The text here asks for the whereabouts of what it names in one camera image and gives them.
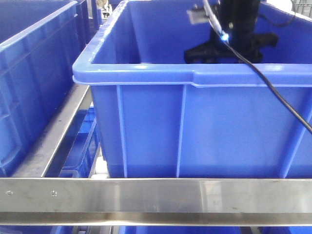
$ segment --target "screw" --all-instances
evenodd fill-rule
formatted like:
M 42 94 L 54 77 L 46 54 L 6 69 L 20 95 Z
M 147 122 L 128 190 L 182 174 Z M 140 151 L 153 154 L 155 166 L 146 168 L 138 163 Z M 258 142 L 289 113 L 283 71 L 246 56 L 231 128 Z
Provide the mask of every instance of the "screw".
M 50 194 L 51 194 L 51 196 L 57 196 L 58 195 L 57 191 L 54 191 L 54 190 Z
M 10 190 L 9 190 L 9 191 L 6 191 L 5 193 L 6 193 L 8 196 L 11 196 L 11 195 L 13 194 L 13 192 L 10 191 Z

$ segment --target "metal bar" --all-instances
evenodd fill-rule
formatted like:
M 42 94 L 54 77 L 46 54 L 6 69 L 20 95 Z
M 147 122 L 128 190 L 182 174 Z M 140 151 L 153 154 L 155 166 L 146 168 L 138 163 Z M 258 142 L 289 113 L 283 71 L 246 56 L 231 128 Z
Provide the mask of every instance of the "metal bar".
M 312 225 L 312 179 L 1 178 L 0 225 Z
M 43 177 L 51 168 L 54 170 L 56 167 L 62 167 L 62 160 L 75 140 L 91 101 L 89 86 L 74 84 L 63 106 L 52 118 L 13 177 Z

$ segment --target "black mount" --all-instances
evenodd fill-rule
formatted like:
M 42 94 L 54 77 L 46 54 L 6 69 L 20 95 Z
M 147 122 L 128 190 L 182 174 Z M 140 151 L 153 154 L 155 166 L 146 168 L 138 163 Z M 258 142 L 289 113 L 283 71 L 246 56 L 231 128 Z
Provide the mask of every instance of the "black mount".
M 261 47 L 276 46 L 278 41 L 273 33 L 254 34 L 259 5 L 260 0 L 222 0 L 212 7 L 223 30 L 230 35 L 230 46 L 252 63 L 261 62 Z M 184 52 L 186 63 L 218 63 L 221 58 L 235 58 L 213 29 L 210 35 L 209 41 Z

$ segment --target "blue led light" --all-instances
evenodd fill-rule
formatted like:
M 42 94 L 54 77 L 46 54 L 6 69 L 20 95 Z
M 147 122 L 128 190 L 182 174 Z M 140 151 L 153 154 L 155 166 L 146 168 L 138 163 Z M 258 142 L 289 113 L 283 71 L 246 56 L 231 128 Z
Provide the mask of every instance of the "blue led light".
M 229 34 L 227 34 L 227 33 L 225 33 L 221 36 L 221 40 L 223 40 L 223 41 L 228 41 L 228 39 L 229 39 Z

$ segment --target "blue storage bin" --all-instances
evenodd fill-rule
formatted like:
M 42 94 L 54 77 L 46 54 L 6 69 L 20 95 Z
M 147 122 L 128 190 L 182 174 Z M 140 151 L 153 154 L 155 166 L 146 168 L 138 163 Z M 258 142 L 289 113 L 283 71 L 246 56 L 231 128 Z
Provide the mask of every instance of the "blue storage bin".
M 0 176 L 12 174 L 72 86 L 75 5 L 0 0 Z
M 77 33 L 82 51 L 91 39 L 87 0 L 77 0 L 76 12 Z
M 239 227 L 120 227 L 119 234 L 241 234 Z
M 312 227 L 268 227 L 262 234 L 311 234 Z
M 59 177 L 87 178 L 89 176 L 99 142 L 96 125 L 94 109 L 90 108 Z
M 209 38 L 209 24 L 189 22 L 195 3 L 121 2 L 73 66 L 91 85 L 110 176 L 312 177 L 312 136 L 247 65 L 184 63 Z M 292 17 L 266 3 L 260 13 Z M 312 21 L 259 18 L 256 32 L 279 36 L 256 66 L 310 121 Z
M 72 234 L 70 226 L 1 226 L 1 234 Z
M 102 11 L 97 8 L 97 0 L 91 0 L 91 6 L 92 6 L 93 28 L 94 30 L 98 30 L 99 27 L 103 24 Z
M 116 7 L 118 6 L 118 4 L 121 2 L 122 0 L 109 0 L 108 3 L 111 4 L 113 10 L 116 9 Z

